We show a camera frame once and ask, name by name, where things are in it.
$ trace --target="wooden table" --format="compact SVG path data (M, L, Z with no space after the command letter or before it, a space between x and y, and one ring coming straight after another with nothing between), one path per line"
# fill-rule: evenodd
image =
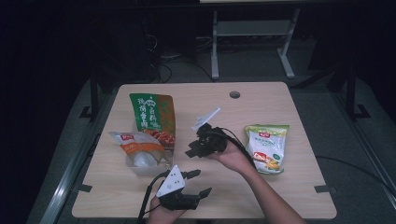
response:
M238 99L230 97L239 91ZM176 110L175 164L182 171L200 169L199 176L187 180L184 193L196 194L212 187L196 210L183 218L263 218L252 191L244 179L217 161L188 158L188 144L196 140L191 130L198 116L221 107L210 120L214 127L231 130L246 143L245 126L249 124L289 124L281 175L263 175L270 185L303 218L333 218L336 210L329 192L317 193L315 186L326 185L309 144L288 87L281 82L189 83L124 85L120 88L108 116L102 136L92 157L83 185L90 192L80 191L72 213L75 217L137 217L152 177L136 175L126 165L125 153L107 132L135 130L134 111L129 93L169 94ZM154 195L161 181L154 186Z

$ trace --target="red logo on bag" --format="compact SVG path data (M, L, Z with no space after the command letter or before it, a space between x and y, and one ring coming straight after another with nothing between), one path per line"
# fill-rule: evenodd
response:
M269 133L259 133L259 136L260 136L260 137L269 138L269 137L271 137L271 134L269 134Z
M121 135L121 139L122 141L131 140L134 139L134 136L129 133L125 133Z

